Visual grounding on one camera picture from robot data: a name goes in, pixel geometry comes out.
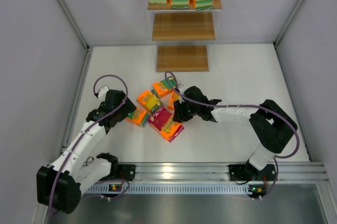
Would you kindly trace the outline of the orange Scrub Daddy box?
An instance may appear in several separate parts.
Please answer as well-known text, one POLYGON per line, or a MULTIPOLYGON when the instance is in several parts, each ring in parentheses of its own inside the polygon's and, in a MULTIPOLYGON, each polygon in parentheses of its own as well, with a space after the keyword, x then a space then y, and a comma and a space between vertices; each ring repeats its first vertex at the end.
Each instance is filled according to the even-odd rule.
POLYGON ((172 92, 169 98, 169 101, 168 101, 167 108, 171 111, 174 111, 174 102, 178 101, 179 99, 180 99, 180 96, 176 94, 175 92, 172 92))

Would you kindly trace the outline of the pink Scrub Mommy box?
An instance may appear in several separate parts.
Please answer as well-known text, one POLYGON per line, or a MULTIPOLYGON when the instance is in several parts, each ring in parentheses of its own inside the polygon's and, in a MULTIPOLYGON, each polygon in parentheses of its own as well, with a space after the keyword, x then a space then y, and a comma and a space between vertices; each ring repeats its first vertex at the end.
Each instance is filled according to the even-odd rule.
POLYGON ((148 122, 167 142, 172 142, 184 130, 182 123, 173 121, 173 114, 164 106, 160 106, 148 122))

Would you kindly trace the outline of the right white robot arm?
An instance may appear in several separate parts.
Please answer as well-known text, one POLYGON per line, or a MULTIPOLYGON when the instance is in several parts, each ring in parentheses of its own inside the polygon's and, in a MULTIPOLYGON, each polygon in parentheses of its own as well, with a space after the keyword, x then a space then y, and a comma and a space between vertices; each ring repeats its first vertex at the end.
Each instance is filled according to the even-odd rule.
POLYGON ((236 123, 253 129, 259 145, 241 170, 240 181, 244 183, 260 178, 269 162, 280 158, 291 138, 299 138, 297 124, 273 100, 260 105, 221 105, 220 99, 208 99, 196 86, 179 85, 174 93, 179 96, 174 101, 175 122, 187 122, 198 116, 207 122, 236 123))

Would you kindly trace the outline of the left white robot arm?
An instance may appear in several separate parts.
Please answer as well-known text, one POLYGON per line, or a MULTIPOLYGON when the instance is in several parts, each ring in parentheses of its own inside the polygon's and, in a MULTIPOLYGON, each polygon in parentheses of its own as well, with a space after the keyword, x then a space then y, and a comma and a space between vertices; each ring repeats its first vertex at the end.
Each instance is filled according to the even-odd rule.
POLYGON ((38 203, 70 214, 82 195, 97 182, 133 180, 135 165, 119 164, 118 158, 110 153, 100 153, 92 163, 85 164, 109 131, 136 110, 124 91, 100 89, 96 96, 104 101, 88 114, 77 137, 57 160, 38 170, 38 203))

